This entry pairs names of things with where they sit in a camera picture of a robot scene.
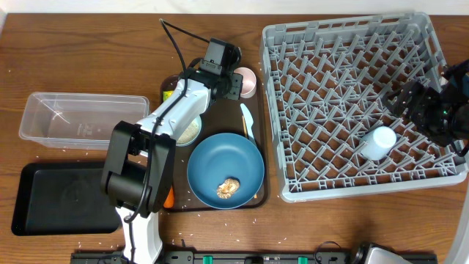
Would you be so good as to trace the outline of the pink cup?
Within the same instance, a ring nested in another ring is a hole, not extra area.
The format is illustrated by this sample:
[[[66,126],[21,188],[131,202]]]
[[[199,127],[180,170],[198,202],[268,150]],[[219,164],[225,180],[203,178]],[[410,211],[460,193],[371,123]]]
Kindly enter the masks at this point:
[[[238,73],[243,77],[243,87],[240,97],[252,98],[256,93],[256,76],[254,72],[247,67],[239,67],[234,73]]]

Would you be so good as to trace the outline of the light blue rice bowl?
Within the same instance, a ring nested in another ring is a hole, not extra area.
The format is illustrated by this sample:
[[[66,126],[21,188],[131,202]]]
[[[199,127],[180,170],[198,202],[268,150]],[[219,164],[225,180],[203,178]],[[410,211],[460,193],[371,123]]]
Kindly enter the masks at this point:
[[[177,140],[177,147],[185,147],[192,144],[199,136],[202,130],[202,119],[200,116],[195,118],[190,125],[185,129],[183,134]]]

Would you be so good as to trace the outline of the light blue cup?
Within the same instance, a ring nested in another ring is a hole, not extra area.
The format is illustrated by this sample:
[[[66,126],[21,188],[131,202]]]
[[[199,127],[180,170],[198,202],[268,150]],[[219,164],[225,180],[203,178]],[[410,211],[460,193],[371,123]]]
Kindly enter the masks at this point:
[[[360,153],[364,158],[378,161],[387,156],[396,144],[396,139],[396,133],[391,128],[380,126],[361,138],[360,142],[364,142],[365,147]]]

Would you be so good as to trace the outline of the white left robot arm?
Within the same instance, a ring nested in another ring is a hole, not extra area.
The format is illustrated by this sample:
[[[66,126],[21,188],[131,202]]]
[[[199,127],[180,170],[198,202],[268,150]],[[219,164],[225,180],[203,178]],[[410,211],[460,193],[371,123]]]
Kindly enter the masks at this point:
[[[172,185],[177,140],[218,99],[239,99],[242,88],[239,73],[188,68],[153,113],[116,124],[100,183],[124,226],[125,248],[114,261],[156,262],[163,248],[158,212]]]

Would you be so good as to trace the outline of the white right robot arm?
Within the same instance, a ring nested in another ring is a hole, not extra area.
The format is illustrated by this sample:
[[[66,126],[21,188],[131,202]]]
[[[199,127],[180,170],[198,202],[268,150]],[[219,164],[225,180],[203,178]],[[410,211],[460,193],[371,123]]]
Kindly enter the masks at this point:
[[[384,92],[381,101],[432,143],[468,158],[468,60],[442,63],[429,71],[427,81],[407,81]]]

